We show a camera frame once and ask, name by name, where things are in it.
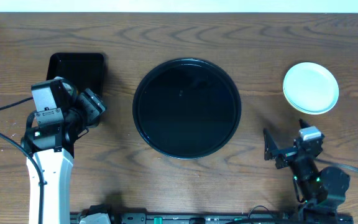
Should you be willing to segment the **light green plate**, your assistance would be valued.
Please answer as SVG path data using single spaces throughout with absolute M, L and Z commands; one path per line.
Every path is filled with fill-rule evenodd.
M 292 66 L 283 79 L 285 91 L 339 91 L 334 75 L 325 67 L 313 62 L 301 62 Z
M 284 96 L 292 107 L 302 113 L 323 114 L 335 107 L 339 91 L 285 91 Z

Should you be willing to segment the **yellow plate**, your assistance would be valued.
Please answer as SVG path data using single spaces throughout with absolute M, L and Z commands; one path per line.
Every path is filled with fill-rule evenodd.
M 336 101 L 331 101 L 326 104 L 318 103 L 318 102 L 294 102 L 289 101 L 289 104 L 294 107 L 296 110 L 305 113 L 305 114 L 323 114 L 327 113 L 329 110 L 331 110 L 336 105 Z

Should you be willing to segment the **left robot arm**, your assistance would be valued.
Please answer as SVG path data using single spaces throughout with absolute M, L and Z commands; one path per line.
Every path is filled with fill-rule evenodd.
M 99 124 L 106 105 L 89 88 L 56 77 L 31 87 L 35 111 L 21 146 L 29 154 L 29 223 L 69 223 L 74 143 Z

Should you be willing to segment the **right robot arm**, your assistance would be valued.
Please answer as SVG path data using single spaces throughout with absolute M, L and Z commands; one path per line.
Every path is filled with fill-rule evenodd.
M 338 223 L 337 208 L 346 200 L 350 176 L 329 166 L 319 170 L 314 160 L 323 151 L 324 134 L 315 126 L 299 120 L 300 130 L 293 145 L 279 149 L 272 135 L 263 130 L 266 161 L 274 160 L 277 169 L 289 167 L 300 203 L 294 219 L 300 222 Z

